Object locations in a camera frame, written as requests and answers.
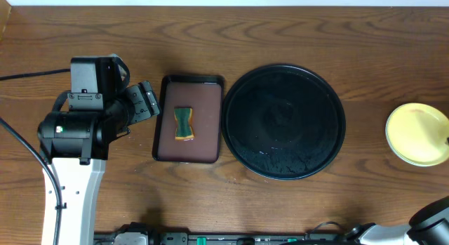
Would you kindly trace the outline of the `green orange sponge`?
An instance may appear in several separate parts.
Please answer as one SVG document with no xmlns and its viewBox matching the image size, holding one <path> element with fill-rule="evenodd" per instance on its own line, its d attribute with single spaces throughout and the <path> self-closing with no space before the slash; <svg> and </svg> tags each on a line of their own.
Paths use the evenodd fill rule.
<svg viewBox="0 0 449 245">
<path fill-rule="evenodd" d="M 176 122 L 175 139 L 194 139 L 194 130 L 192 128 L 193 109 L 191 107 L 176 107 L 174 116 Z"/>
</svg>

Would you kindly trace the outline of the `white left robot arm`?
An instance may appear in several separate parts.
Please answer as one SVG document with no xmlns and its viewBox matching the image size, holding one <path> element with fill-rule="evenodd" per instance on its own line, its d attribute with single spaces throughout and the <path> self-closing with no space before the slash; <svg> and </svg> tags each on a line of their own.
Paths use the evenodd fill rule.
<svg viewBox="0 0 449 245">
<path fill-rule="evenodd" d="M 50 112 L 39 124 L 46 200 L 42 244 L 92 244 L 100 183 L 109 144 L 130 125 L 159 114 L 148 81 L 126 88 L 67 94 L 69 110 Z"/>
</svg>

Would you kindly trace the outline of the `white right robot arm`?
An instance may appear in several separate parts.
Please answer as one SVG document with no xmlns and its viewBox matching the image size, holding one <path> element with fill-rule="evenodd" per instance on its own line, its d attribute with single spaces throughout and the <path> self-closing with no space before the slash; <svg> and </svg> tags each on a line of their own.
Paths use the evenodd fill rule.
<svg viewBox="0 0 449 245">
<path fill-rule="evenodd" d="M 448 197 L 419 210 L 407 225 L 358 225 L 342 240 L 367 245 L 448 245 Z"/>
</svg>

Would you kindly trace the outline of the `yellow plate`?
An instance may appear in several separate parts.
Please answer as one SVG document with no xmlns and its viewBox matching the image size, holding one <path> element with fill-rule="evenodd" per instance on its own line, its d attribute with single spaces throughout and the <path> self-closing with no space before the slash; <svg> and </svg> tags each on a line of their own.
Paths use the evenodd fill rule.
<svg viewBox="0 0 449 245">
<path fill-rule="evenodd" d="M 397 107 L 385 125 L 387 142 L 396 156 L 414 166 L 436 166 L 448 160 L 448 118 L 422 103 Z"/>
</svg>

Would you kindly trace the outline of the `light blue plate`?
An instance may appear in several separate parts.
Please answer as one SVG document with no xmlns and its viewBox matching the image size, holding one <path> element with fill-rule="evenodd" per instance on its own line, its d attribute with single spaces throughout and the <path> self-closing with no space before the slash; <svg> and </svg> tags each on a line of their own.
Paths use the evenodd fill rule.
<svg viewBox="0 0 449 245">
<path fill-rule="evenodd" d="M 448 139 L 423 130 L 386 130 L 393 153 L 414 166 L 436 166 L 448 160 Z"/>
</svg>

